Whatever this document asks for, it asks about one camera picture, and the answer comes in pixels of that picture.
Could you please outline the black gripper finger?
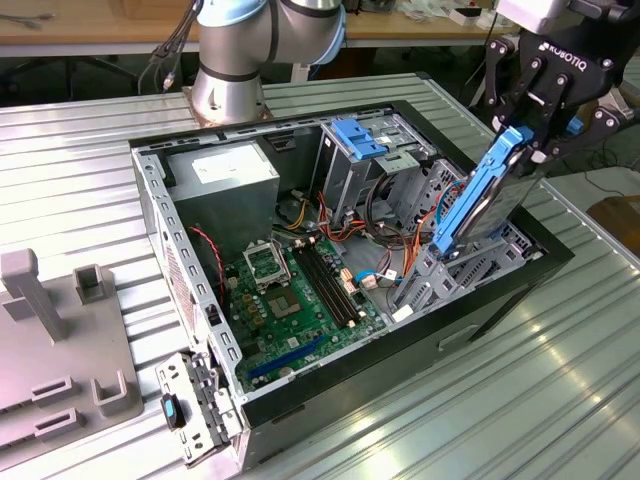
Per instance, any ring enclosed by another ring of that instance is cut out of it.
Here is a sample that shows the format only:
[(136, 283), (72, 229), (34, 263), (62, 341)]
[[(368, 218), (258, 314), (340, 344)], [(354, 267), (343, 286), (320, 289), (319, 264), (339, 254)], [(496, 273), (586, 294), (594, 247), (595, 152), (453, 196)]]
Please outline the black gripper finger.
[(503, 131), (525, 116), (529, 94), (539, 80), (546, 61), (534, 55), (521, 62), (515, 45), (501, 37), (492, 39), (485, 55), (485, 103), (492, 110), (491, 127)]
[(630, 126), (630, 105), (619, 81), (601, 85), (561, 72), (551, 77), (539, 92), (529, 90), (530, 99), (541, 106), (532, 118), (532, 137), (521, 148), (519, 174), (538, 175), (549, 162), (595, 143)]

